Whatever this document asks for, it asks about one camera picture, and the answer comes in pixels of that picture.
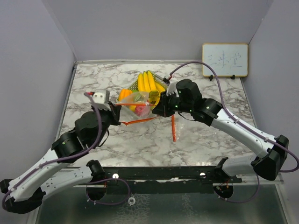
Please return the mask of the clear zip bag red zipper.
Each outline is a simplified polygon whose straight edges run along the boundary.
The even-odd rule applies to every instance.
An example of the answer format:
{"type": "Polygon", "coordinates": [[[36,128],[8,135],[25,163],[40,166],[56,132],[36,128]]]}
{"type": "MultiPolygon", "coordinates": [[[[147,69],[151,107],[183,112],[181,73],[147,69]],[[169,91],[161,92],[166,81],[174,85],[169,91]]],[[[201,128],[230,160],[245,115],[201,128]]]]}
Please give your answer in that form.
{"type": "Polygon", "coordinates": [[[133,91],[123,89],[116,101],[121,106],[120,122],[126,126],[157,118],[152,113],[160,100],[159,91],[133,91]]]}

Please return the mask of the red apple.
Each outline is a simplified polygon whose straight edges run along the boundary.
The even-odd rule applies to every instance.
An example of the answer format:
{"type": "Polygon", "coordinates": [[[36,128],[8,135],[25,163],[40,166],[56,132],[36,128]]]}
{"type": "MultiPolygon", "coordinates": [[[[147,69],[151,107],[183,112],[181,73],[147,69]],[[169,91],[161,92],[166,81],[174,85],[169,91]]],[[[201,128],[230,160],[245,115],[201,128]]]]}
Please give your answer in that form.
{"type": "Polygon", "coordinates": [[[150,108],[145,105],[137,105],[134,113],[139,117],[147,117],[150,112],[150,108]]]}

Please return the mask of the yellow banana bunch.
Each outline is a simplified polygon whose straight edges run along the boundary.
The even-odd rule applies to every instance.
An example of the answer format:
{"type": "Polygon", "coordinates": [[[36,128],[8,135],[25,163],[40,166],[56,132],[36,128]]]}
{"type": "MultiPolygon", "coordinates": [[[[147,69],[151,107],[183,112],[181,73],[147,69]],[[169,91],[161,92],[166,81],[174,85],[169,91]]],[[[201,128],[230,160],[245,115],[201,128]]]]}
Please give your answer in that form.
{"type": "Polygon", "coordinates": [[[149,70],[138,75],[137,89],[149,94],[148,102],[153,107],[158,104],[161,92],[166,91],[166,88],[155,80],[153,73],[149,70]]]}

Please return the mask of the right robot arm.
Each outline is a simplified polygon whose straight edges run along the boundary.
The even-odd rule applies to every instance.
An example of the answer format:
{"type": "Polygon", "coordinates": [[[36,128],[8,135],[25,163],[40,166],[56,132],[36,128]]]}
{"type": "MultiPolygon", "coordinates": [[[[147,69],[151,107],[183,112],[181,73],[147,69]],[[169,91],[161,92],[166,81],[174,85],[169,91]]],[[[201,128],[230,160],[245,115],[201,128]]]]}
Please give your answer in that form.
{"type": "Polygon", "coordinates": [[[177,82],[175,92],[170,95],[162,92],[152,112],[161,117],[170,117],[176,112],[189,113],[195,121],[225,132],[253,152],[249,156],[223,158],[214,172],[219,182],[244,174],[256,174],[273,181],[287,158],[283,149],[288,147],[289,140],[285,136],[264,133],[237,116],[228,115],[220,102],[203,98],[197,84],[190,79],[177,82]]]}

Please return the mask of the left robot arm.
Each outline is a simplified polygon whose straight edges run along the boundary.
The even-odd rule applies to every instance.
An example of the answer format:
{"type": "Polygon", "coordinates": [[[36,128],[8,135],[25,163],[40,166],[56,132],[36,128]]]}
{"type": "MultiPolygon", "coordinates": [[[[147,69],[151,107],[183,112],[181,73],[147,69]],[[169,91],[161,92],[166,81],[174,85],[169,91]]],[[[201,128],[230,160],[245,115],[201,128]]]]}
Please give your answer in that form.
{"type": "Polygon", "coordinates": [[[108,103],[109,109],[95,109],[75,121],[75,127],[60,136],[47,153],[28,171],[15,179],[4,179],[0,190],[4,193],[2,208],[8,212],[26,214],[45,200],[78,184],[98,184],[106,174],[98,160],[69,173],[60,170],[86,156],[90,149],[104,144],[110,125],[120,125],[120,105],[108,103]]]}

